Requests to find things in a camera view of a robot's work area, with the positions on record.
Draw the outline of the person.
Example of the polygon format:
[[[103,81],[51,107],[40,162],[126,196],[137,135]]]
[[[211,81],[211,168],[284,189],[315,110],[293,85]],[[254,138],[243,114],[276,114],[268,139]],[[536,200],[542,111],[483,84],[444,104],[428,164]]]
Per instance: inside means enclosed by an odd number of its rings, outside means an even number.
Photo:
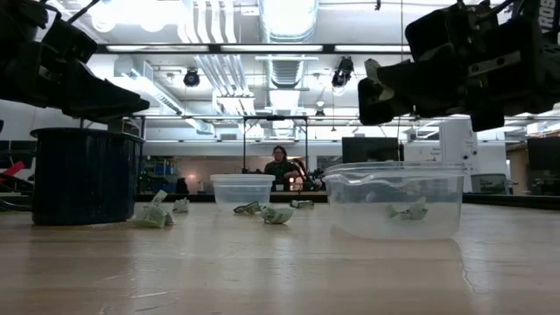
[[[272,151],[273,160],[265,165],[264,173],[275,177],[272,190],[288,192],[290,190],[290,179],[300,175],[299,167],[290,163],[287,152],[281,145],[277,145]]]

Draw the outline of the white pillar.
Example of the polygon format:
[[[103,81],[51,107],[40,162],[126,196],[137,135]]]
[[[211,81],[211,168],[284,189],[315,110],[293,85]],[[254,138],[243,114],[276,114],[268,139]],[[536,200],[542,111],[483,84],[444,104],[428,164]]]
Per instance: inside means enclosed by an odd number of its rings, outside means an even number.
[[[459,163],[465,170],[463,192],[473,191],[472,175],[480,170],[477,134],[470,120],[450,120],[439,124],[441,158]]]

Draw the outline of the round clear plastic container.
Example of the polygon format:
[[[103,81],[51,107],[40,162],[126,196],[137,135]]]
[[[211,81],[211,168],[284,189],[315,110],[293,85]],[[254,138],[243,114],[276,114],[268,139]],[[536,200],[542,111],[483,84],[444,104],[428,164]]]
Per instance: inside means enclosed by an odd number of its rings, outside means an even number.
[[[266,174],[214,174],[210,180],[217,207],[227,212],[252,202],[269,203],[276,178]]]

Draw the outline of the black monitor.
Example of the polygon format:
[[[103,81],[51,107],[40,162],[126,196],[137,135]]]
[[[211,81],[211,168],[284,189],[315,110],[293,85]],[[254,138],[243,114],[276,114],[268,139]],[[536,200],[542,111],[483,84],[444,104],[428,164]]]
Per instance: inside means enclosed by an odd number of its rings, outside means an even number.
[[[343,137],[342,163],[403,161],[395,137]]]
[[[560,172],[560,136],[529,138],[527,147],[531,170]]]

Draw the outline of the silver ventilation duct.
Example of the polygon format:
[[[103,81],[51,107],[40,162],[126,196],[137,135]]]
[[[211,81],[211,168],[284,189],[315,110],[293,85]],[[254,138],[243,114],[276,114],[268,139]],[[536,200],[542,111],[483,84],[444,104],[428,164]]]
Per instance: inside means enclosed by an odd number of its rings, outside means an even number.
[[[319,0],[258,0],[262,41],[267,44],[310,44],[315,35]],[[270,82],[276,88],[296,88],[305,61],[268,62]]]

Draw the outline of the black rig frame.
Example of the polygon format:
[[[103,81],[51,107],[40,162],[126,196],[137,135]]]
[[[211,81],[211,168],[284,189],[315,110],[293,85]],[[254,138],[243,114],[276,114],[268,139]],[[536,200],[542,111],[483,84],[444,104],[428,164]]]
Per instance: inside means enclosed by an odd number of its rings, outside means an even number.
[[[247,168],[247,121],[253,120],[255,123],[259,123],[261,120],[266,120],[269,122],[279,122],[279,121],[286,121],[292,120],[294,123],[296,121],[303,121],[304,122],[304,158],[305,158],[305,166],[308,166],[309,162],[309,141],[308,141],[308,129],[309,129],[309,121],[310,117],[308,115],[243,115],[242,119],[242,168]]]

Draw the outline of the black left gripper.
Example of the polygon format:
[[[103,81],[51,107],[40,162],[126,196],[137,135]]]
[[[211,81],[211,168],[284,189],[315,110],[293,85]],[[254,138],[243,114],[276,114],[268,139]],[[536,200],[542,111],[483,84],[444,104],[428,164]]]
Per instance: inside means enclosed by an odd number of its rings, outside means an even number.
[[[0,99],[64,109],[77,118],[108,123],[137,116],[150,103],[95,76],[87,63],[97,44],[49,0],[0,0]]]

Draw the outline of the grey office chair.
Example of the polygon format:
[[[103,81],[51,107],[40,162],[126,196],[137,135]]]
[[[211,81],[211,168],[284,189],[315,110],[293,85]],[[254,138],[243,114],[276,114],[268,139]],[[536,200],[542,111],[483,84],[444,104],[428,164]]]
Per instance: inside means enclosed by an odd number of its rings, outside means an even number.
[[[509,195],[509,183],[503,173],[480,173],[471,176],[472,192]]]

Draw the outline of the rectangular clear plastic container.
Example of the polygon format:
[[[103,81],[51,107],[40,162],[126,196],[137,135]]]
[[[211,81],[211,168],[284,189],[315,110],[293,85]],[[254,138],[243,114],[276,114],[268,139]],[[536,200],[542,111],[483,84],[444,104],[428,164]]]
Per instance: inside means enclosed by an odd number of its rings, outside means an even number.
[[[438,240],[459,231],[465,175],[459,163],[363,162],[330,167],[323,182],[336,224],[350,235]],[[423,220],[387,217],[387,205],[403,211],[421,197],[429,210]]]

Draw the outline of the black mug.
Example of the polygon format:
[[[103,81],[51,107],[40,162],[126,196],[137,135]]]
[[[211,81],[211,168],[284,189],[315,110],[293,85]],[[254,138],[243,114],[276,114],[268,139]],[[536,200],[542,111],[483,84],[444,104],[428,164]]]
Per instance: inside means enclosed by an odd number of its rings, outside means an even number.
[[[31,135],[37,138],[35,224],[93,225],[132,217],[142,138],[80,128],[35,129]]]

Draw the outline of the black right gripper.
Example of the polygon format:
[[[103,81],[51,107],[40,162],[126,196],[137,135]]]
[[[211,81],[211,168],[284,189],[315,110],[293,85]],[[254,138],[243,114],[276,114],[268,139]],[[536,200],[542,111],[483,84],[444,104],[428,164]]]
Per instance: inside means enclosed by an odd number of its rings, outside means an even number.
[[[420,17],[404,30],[414,61],[377,69],[358,83],[363,125],[389,123],[413,112],[421,64],[432,62],[451,84],[453,110],[471,117],[475,131],[498,128],[507,108],[519,109],[545,85],[538,0],[463,0]]]

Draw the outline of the red plastic piece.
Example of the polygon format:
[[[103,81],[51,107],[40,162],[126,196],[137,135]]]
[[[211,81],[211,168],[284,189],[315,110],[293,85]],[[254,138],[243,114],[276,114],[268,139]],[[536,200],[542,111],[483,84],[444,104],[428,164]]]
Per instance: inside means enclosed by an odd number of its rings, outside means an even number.
[[[17,161],[12,166],[8,167],[7,169],[0,171],[0,183],[3,183],[6,178],[1,177],[1,174],[13,177],[18,172],[22,171],[25,168],[25,164],[22,161]]]

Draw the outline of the black hanging spotlight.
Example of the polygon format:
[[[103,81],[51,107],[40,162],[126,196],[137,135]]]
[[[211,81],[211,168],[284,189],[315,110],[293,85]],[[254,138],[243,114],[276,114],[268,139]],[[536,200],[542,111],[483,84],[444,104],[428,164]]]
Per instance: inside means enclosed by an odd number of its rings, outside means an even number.
[[[183,78],[183,83],[188,88],[195,88],[200,84],[200,76],[197,67],[188,67]]]
[[[332,86],[343,88],[352,77],[354,62],[350,56],[342,56],[332,76]]]

